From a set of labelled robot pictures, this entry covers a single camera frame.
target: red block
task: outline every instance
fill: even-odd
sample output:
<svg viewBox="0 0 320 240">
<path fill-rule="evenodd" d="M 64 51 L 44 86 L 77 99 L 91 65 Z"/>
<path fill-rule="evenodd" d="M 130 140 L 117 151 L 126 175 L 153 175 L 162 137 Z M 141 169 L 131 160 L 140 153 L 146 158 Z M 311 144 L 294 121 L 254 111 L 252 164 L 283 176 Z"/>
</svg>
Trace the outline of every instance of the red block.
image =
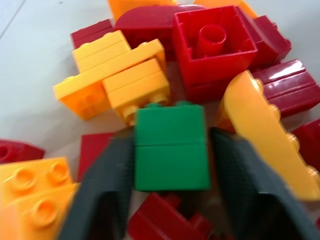
<svg viewBox="0 0 320 240">
<path fill-rule="evenodd" d="M 189 89 L 203 84 L 213 84 L 210 98 L 222 97 L 258 51 L 234 6 L 176 13 L 173 43 L 188 99 L 196 98 Z"/>
<path fill-rule="evenodd" d="M 320 87 L 298 59 L 252 73 L 264 85 L 263 94 L 281 117 L 307 111 L 320 103 Z"/>
<path fill-rule="evenodd" d="M 0 139 L 0 164 L 43 159 L 45 150 L 25 142 Z"/>
<path fill-rule="evenodd" d="M 159 39 L 165 58 L 175 60 L 172 31 L 174 14 L 204 9 L 200 5 L 141 6 L 124 13 L 115 23 L 114 30 L 121 30 L 132 49 L 144 42 Z"/>
<path fill-rule="evenodd" d="M 185 219 L 174 194 L 166 198 L 152 192 L 130 218 L 127 231 L 134 240 L 206 240 L 213 226 L 200 214 Z"/>
<path fill-rule="evenodd" d="M 99 38 L 102 38 L 105 34 L 113 31 L 114 29 L 109 19 L 82 28 L 71 34 L 74 49 L 79 48 L 82 44 L 91 43 Z"/>
<path fill-rule="evenodd" d="M 299 140 L 299 152 L 305 163 L 320 172 L 320 119 L 300 126 L 292 133 Z"/>
<path fill-rule="evenodd" d="M 78 167 L 78 182 L 81 182 L 84 174 L 95 162 L 97 157 L 108 145 L 113 133 L 99 133 L 82 135 L 81 152 Z"/>
<path fill-rule="evenodd" d="M 275 23 L 271 22 L 267 16 L 259 16 L 252 19 L 239 7 L 236 7 L 236 11 L 258 49 L 250 68 L 271 65 L 287 56 L 292 48 L 291 42 L 280 34 Z"/>
</svg>

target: yellow block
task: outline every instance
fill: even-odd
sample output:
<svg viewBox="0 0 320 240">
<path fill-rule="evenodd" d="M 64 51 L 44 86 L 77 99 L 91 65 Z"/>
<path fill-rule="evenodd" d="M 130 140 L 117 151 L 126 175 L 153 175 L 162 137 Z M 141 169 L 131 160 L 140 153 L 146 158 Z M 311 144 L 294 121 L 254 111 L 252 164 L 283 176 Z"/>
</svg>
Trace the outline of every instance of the yellow block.
<svg viewBox="0 0 320 240">
<path fill-rule="evenodd" d="M 55 240 L 80 184 L 44 190 L 0 211 L 1 240 Z"/>
<path fill-rule="evenodd" d="M 108 0 L 113 18 L 118 20 L 125 12 L 142 6 L 177 5 L 176 0 Z"/>
<path fill-rule="evenodd" d="M 78 62 L 92 54 L 95 54 L 103 49 L 109 48 L 117 43 L 127 41 L 122 31 L 109 32 L 103 37 L 89 43 L 81 45 L 79 48 L 72 51 L 75 62 Z"/>
<path fill-rule="evenodd" d="M 107 47 L 101 51 L 98 51 L 90 56 L 87 56 L 77 61 L 76 65 L 79 70 L 79 73 L 82 73 L 84 71 L 94 68 L 95 66 L 98 66 L 99 64 L 102 64 L 122 54 L 125 54 L 130 50 L 131 47 L 129 46 L 128 42 L 126 40 L 121 41 L 116 43 L 115 45 Z"/>
<path fill-rule="evenodd" d="M 253 19 L 258 17 L 254 10 L 244 0 L 195 0 L 193 4 L 202 5 L 207 8 L 219 8 L 228 5 L 234 5 L 239 6 Z"/>
<path fill-rule="evenodd" d="M 158 62 L 151 59 L 103 81 L 111 107 L 128 125 L 135 113 L 148 103 L 168 104 L 170 87 Z"/>
<path fill-rule="evenodd" d="M 216 124 L 228 128 L 230 121 L 236 133 L 252 143 L 299 199 L 320 200 L 318 182 L 308 173 L 309 168 L 298 153 L 297 139 L 286 133 L 279 120 L 279 110 L 265 99 L 262 83 L 245 71 L 228 85 Z"/>
<path fill-rule="evenodd" d="M 92 118 L 110 108 L 102 80 L 152 58 L 156 58 L 162 71 L 166 72 L 164 48 L 158 39 L 66 78 L 53 87 L 55 97 L 82 119 Z"/>
<path fill-rule="evenodd" d="M 0 209 L 45 190 L 72 183 L 65 157 L 0 165 Z"/>
</svg>

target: toy building block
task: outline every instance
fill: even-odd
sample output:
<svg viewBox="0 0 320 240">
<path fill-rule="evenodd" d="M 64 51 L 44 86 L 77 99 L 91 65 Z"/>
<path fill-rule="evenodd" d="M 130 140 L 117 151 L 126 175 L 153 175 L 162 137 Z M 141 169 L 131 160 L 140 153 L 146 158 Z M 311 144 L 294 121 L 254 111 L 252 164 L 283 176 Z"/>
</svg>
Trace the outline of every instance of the toy building block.
<svg viewBox="0 0 320 240">
<path fill-rule="evenodd" d="M 239 7 L 236 7 L 236 11 L 258 49 L 250 68 L 270 65 L 287 56 L 292 48 L 291 42 L 280 34 L 274 22 L 271 22 L 265 15 L 252 19 Z"/>
<path fill-rule="evenodd" d="M 158 39 L 142 44 L 77 76 L 68 77 L 53 87 L 56 99 L 80 118 L 92 118 L 110 108 L 102 80 L 152 58 L 158 60 L 165 73 L 166 58 Z"/>
<path fill-rule="evenodd" d="M 133 240 L 206 240 L 213 226 L 200 214 L 185 219 L 177 208 L 181 199 L 152 192 L 130 218 L 127 231 Z"/>
<path fill-rule="evenodd" d="M 74 61 L 83 73 L 131 50 L 121 31 L 107 33 L 103 37 L 72 51 Z"/>
<path fill-rule="evenodd" d="M 210 188 L 204 108 L 189 102 L 137 110 L 135 189 Z"/>
<path fill-rule="evenodd" d="M 1 240 L 55 240 L 78 183 L 37 192 L 0 211 Z"/>
<path fill-rule="evenodd" d="M 320 171 L 320 119 L 300 126 L 292 133 L 299 140 L 299 152 L 305 163 Z"/>
<path fill-rule="evenodd" d="M 42 159 L 45 150 L 25 142 L 0 139 L 0 164 Z"/>
<path fill-rule="evenodd" d="M 279 174 L 300 200 L 320 200 L 317 181 L 299 155 L 297 138 L 279 122 L 276 106 L 263 95 L 261 81 L 249 71 L 236 76 L 220 103 L 216 125 L 246 138 L 261 158 Z"/>
<path fill-rule="evenodd" d="M 117 21 L 125 12 L 142 6 L 172 6 L 176 0 L 108 0 L 113 18 Z"/>
<path fill-rule="evenodd" d="M 122 239 L 134 183 L 133 129 L 115 134 L 82 179 L 58 240 Z"/>
<path fill-rule="evenodd" d="M 257 18 L 258 15 L 244 0 L 195 0 L 193 4 L 201 5 L 207 8 L 219 8 L 228 5 L 239 6 L 251 18 Z"/>
<path fill-rule="evenodd" d="M 96 24 L 82 28 L 71 34 L 72 43 L 75 49 L 85 43 L 91 43 L 105 34 L 113 32 L 114 29 L 109 19 L 99 21 Z"/>
<path fill-rule="evenodd" d="M 252 142 L 218 128 L 209 132 L 219 186 L 236 239 L 320 239 L 305 207 L 260 158 Z"/>
<path fill-rule="evenodd" d="M 140 6 L 124 13 L 116 21 L 114 29 L 122 31 L 133 49 L 144 42 L 159 39 L 164 47 L 166 60 L 174 61 L 174 14 L 203 8 L 200 5 Z"/>
<path fill-rule="evenodd" d="M 0 209 L 12 201 L 72 183 L 64 157 L 0 165 Z"/>
<path fill-rule="evenodd" d="M 188 100 L 205 84 L 212 84 L 213 99 L 221 98 L 258 51 L 234 6 L 176 13 L 173 42 Z"/>
<path fill-rule="evenodd" d="M 114 134 L 112 132 L 82 135 L 78 167 L 78 182 L 81 182 L 86 171 L 107 147 L 109 140 L 113 135 Z"/>
<path fill-rule="evenodd" d="M 103 85 L 112 109 L 130 126 L 136 123 L 137 109 L 169 102 L 169 82 L 154 58 L 106 78 Z"/>
<path fill-rule="evenodd" d="M 320 87 L 298 59 L 252 73 L 264 85 L 264 96 L 281 117 L 307 111 L 320 103 Z"/>
</svg>

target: stacked green blocks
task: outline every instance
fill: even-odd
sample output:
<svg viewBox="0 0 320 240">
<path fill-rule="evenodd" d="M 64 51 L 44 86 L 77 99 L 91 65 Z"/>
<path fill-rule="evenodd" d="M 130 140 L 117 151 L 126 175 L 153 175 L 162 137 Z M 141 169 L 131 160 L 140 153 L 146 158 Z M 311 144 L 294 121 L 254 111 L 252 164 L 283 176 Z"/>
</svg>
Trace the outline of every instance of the stacked green blocks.
<svg viewBox="0 0 320 240">
<path fill-rule="evenodd" d="M 137 111 L 135 189 L 138 191 L 210 188 L 204 108 L 183 101 Z"/>
</svg>

